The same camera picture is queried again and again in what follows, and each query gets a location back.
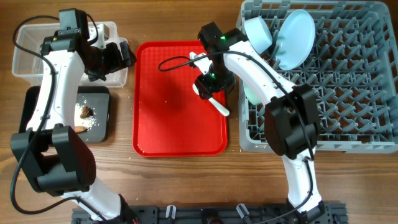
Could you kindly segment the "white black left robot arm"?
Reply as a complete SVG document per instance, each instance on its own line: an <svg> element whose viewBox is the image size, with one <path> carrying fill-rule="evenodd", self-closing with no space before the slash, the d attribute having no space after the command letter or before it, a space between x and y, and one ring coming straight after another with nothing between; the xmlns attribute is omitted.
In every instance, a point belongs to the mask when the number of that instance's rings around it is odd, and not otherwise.
<svg viewBox="0 0 398 224"><path fill-rule="evenodd" d="M136 56L127 42L98 45L90 37L93 18L71 8L59 12L58 31L46 37L37 53L44 74L34 112L10 147L17 159L15 174L24 173L38 193L75 202L94 222L138 223L125 199L100 181L93 153L75 131L75 105L83 75L104 80L133 66Z"/></svg>

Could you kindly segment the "pile of white rice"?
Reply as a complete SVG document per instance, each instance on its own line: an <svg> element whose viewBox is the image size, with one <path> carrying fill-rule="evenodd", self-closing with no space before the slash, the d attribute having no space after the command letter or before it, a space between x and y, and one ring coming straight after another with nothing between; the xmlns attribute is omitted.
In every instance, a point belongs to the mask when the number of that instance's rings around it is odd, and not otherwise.
<svg viewBox="0 0 398 224"><path fill-rule="evenodd" d="M75 131L77 133L84 133L91 130L97 125L96 113L94 108L88 105L87 100L83 100L75 105Z"/></svg>

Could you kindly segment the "mint green bowl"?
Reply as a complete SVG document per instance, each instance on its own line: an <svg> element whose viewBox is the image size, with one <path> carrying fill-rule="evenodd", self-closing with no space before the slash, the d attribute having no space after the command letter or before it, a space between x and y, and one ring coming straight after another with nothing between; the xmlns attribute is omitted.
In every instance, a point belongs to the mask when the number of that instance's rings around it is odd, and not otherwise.
<svg viewBox="0 0 398 224"><path fill-rule="evenodd" d="M264 106L261 99L257 96L257 94L250 88L249 85L243 83L244 92L248 101L255 106L262 105Z"/></svg>

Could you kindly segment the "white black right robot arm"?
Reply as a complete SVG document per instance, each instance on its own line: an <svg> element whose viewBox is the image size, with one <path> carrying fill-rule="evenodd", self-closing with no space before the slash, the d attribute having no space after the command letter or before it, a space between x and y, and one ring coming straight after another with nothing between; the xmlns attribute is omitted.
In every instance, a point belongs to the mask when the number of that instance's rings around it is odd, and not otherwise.
<svg viewBox="0 0 398 224"><path fill-rule="evenodd" d="M201 28L198 40L205 52L190 53L187 62L201 71L193 89L225 116L229 114L227 109L213 99L213 94L232 84L235 75L254 92L265 108L266 140L284 163L292 213L303 223L318 218L322 198L313 160L320 120L313 89L286 80L261 58L273 43L261 18L246 21L243 31L232 29L226 33L211 22Z"/></svg>

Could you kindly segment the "light blue bowl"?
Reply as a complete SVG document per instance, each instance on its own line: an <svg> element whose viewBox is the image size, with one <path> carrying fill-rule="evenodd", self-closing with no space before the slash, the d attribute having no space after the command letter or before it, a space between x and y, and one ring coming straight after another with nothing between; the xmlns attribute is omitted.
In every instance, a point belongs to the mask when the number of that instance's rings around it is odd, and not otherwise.
<svg viewBox="0 0 398 224"><path fill-rule="evenodd" d="M248 40L258 54L263 54L272 45L271 32L261 17L246 20L243 27Z"/></svg>

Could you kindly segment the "brown food scrap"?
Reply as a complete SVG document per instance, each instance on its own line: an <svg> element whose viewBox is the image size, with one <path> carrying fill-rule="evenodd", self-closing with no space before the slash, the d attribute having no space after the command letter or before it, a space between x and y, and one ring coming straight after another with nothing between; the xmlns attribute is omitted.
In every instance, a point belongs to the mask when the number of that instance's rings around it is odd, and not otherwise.
<svg viewBox="0 0 398 224"><path fill-rule="evenodd" d="M82 107L80 114L81 119L89 118L92 115L93 115L93 110L90 107L88 106Z"/></svg>

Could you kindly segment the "light blue plate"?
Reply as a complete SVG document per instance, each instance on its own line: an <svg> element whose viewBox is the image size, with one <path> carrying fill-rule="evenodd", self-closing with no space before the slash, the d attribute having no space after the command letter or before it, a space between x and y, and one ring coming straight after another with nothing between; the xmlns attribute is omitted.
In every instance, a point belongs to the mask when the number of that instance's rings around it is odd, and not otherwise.
<svg viewBox="0 0 398 224"><path fill-rule="evenodd" d="M309 56L315 41L315 23L303 9L293 11L279 30L275 59L282 70L299 67Z"/></svg>

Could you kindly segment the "white plastic spoon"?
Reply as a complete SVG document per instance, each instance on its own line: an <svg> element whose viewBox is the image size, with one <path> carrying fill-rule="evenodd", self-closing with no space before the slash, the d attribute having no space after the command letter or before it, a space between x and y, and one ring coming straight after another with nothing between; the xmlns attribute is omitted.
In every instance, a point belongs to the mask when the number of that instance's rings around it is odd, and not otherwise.
<svg viewBox="0 0 398 224"><path fill-rule="evenodd" d="M193 91L199 95L198 88L196 87L195 84L192 85ZM229 110L226 109L222 104L220 104L218 101L216 101L214 98L209 98L208 101L223 115L223 116L229 116Z"/></svg>

